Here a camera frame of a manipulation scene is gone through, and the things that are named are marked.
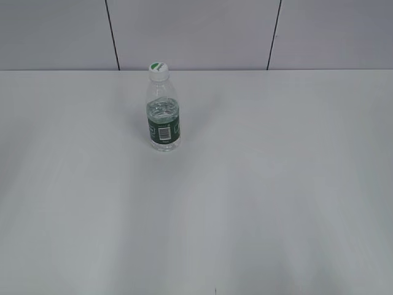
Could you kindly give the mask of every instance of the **water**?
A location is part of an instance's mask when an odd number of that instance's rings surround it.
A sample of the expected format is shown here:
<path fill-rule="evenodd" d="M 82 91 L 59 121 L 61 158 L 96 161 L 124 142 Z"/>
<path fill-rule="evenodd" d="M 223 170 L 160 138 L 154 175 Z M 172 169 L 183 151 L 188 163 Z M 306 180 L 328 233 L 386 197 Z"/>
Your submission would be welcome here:
<path fill-rule="evenodd" d="M 156 124 L 170 123 L 179 117 L 179 104 L 172 98 L 157 98 L 147 104 L 146 113 L 149 120 Z M 152 146 L 159 151 L 172 151 L 180 145 L 180 142 L 180 137 L 169 144 L 158 144 L 151 140 Z"/>

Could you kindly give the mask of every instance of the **barcode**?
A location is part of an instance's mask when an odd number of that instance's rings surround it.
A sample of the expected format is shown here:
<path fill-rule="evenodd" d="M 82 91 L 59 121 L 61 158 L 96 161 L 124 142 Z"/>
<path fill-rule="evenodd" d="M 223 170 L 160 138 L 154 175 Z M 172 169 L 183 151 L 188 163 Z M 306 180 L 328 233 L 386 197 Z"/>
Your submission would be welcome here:
<path fill-rule="evenodd" d="M 158 135 L 160 140 L 170 140 L 171 139 L 171 127 L 159 128 Z"/>

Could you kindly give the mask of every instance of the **white bottle cap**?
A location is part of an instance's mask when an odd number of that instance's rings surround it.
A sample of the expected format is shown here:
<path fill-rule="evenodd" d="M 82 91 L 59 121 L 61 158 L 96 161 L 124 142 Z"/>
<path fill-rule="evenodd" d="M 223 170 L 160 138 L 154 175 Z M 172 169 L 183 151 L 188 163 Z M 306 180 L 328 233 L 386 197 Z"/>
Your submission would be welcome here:
<path fill-rule="evenodd" d="M 163 82 L 169 78 L 169 69 L 166 63 L 153 63 L 149 66 L 149 77 L 152 81 Z"/>

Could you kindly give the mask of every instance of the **plastic bottle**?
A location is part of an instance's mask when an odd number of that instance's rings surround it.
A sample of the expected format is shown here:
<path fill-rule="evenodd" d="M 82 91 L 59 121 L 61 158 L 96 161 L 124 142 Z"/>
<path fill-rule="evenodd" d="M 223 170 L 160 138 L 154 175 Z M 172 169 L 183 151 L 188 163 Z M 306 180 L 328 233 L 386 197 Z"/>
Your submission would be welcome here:
<path fill-rule="evenodd" d="M 179 103 L 165 63 L 149 66 L 150 84 L 146 93 L 146 113 L 150 142 L 158 151 L 172 151 L 180 145 Z"/>

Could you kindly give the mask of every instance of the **green label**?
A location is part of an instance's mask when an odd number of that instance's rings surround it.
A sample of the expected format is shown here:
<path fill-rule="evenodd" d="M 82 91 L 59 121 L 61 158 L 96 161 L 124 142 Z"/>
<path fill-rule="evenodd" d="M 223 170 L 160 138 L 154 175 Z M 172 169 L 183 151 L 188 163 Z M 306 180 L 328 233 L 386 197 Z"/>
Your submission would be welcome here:
<path fill-rule="evenodd" d="M 149 129 L 150 138 L 158 144 L 169 144 L 175 142 L 180 137 L 179 116 L 172 122 L 165 124 L 157 124 L 150 119 Z"/>

